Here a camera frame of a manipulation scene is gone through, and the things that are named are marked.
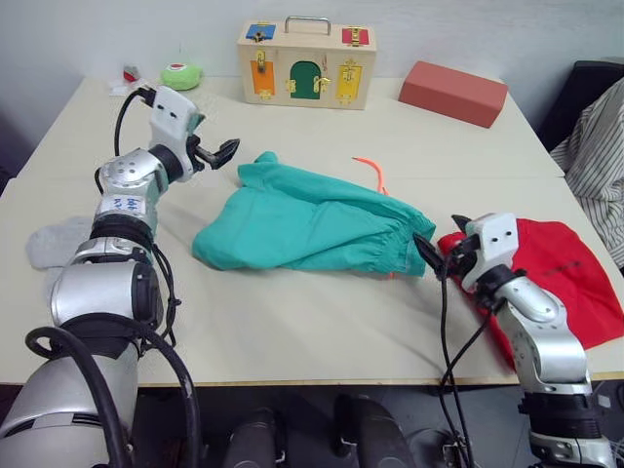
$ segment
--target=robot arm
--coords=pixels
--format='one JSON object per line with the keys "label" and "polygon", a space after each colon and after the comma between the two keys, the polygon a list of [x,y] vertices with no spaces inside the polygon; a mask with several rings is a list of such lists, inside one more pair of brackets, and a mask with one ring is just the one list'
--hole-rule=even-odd
{"label": "robot arm", "polygon": [[[163,304],[153,267],[156,204],[170,183],[204,169],[197,158],[218,169],[239,144],[229,140],[212,154],[193,134],[203,118],[195,104],[165,87],[140,89],[140,95],[152,107],[150,149],[136,149],[97,170],[101,201],[90,239],[63,268],[50,302],[55,326],[89,348],[127,436],[137,398],[139,346],[90,317],[106,312],[153,330],[161,325]],[[46,362],[28,379],[0,427],[0,466],[84,468],[107,462],[98,410],[83,375],[68,356]]]}
{"label": "robot arm", "polygon": [[[531,451],[544,466],[615,468],[592,410],[585,352],[567,326],[565,305],[511,270],[519,245],[516,218],[453,218],[467,237],[451,251],[448,271],[479,303],[497,308],[525,391],[520,410],[529,416]],[[432,253],[433,246],[423,239],[416,244],[439,272],[443,261]]]}

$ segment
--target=green ball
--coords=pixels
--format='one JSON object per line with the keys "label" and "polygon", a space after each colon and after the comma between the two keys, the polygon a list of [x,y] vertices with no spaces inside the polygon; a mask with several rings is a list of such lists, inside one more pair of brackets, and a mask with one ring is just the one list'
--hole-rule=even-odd
{"label": "green ball", "polygon": [[176,91],[186,91],[199,85],[202,69],[189,63],[172,63],[160,73],[165,86]]}

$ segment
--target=metal handle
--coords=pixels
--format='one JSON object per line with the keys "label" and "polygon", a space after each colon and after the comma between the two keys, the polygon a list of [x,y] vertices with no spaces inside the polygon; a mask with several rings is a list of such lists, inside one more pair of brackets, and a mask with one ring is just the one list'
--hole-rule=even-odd
{"label": "metal handle", "polygon": [[328,36],[332,33],[332,24],[330,23],[330,20],[327,18],[321,18],[321,17],[297,17],[297,16],[291,16],[291,17],[287,17],[286,18],[286,22],[284,23],[284,32],[289,32],[289,21],[290,20],[301,20],[301,21],[322,21],[322,22],[326,22],[328,25]]}

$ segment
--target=white wall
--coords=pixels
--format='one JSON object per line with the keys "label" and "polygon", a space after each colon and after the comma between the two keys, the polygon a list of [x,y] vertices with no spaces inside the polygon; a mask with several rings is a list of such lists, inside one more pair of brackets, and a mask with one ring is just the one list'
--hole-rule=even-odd
{"label": "white wall", "polygon": [[175,60],[236,75],[242,22],[288,14],[372,25],[377,75],[426,59],[500,76],[533,125],[574,61],[624,55],[624,0],[1,0],[0,161],[22,159],[3,116],[34,147],[82,75]]}

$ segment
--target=striped shirt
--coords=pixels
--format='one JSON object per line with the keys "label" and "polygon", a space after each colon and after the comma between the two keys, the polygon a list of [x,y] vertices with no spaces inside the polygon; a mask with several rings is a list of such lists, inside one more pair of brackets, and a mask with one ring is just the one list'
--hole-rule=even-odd
{"label": "striped shirt", "polygon": [[624,78],[583,110],[550,153],[618,267],[624,266]]}

